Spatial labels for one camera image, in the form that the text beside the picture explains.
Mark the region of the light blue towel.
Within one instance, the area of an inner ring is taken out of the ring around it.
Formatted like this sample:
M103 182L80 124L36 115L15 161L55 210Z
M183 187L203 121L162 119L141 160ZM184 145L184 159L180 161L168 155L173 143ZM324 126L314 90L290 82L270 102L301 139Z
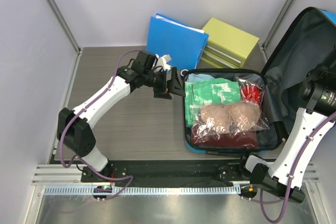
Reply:
M186 77L185 82L189 83L207 83L209 81L214 80L215 78L210 74L203 73L191 73Z

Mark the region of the green white tie-dye cloth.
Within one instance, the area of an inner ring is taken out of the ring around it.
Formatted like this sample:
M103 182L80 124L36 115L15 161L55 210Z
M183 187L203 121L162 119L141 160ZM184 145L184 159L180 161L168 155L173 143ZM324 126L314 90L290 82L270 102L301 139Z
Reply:
M185 122L192 126L204 105L232 104L242 100L238 82L215 78L185 82Z

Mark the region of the beige bra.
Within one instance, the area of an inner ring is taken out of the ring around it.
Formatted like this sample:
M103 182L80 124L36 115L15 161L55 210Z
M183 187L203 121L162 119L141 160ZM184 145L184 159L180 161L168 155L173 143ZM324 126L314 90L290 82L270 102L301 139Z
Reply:
M234 137L239 133L268 130L269 123L259 104L240 101L233 104L211 104L200 107L192 127L192 137L206 142L221 136Z

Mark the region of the maroon cloth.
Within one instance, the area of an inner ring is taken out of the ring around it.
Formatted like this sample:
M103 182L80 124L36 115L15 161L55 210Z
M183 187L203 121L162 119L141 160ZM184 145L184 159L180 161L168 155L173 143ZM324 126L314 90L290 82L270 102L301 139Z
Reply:
M205 137L197 136L198 127L191 129L191 143L200 148L257 148L256 132L240 132L237 134L209 135Z

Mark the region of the blue suitcase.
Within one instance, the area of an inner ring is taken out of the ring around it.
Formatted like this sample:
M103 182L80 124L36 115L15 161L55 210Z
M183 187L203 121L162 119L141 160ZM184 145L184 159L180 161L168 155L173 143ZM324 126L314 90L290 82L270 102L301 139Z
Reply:
M193 125L187 126L184 122L187 145L196 152L223 156L276 149L288 138L297 109L304 105L300 97L303 79L320 63L335 64L335 13L308 7L289 26L261 72L224 68L188 71L183 79L184 90L186 77L191 73L210 74L231 81L242 78L264 84L264 96L259 106L268 120L269 129L255 131L257 148L200 148L191 143Z

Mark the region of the red garment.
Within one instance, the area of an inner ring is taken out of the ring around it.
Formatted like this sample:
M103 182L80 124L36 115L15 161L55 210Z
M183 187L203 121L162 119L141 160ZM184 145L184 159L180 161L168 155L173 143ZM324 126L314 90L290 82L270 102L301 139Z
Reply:
M264 96L264 84L242 78L236 78L236 81L238 82L241 97L244 101L261 105Z

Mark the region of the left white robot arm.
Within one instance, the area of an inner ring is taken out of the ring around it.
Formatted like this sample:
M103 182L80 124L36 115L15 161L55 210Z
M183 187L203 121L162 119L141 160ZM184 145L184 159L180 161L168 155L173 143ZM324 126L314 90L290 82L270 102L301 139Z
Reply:
M169 65L170 60L169 55L158 57L138 50L127 65L117 65L109 81L87 101L71 110L63 108L57 124L62 166L69 168L79 159L98 181L111 180L109 161L97 148L92 129L117 102L142 86L152 88L155 98L184 97L181 72Z

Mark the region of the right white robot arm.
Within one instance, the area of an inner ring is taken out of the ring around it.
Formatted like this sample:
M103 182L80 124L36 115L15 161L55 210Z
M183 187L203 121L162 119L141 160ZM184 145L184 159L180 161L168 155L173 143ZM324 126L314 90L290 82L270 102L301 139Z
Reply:
M252 200L255 189L262 189L282 200L301 203L304 172L318 144L335 125L335 64L320 63L302 81L300 97L304 105L296 119L278 158L268 164L250 154L237 166L241 179L250 179L243 186L241 198Z

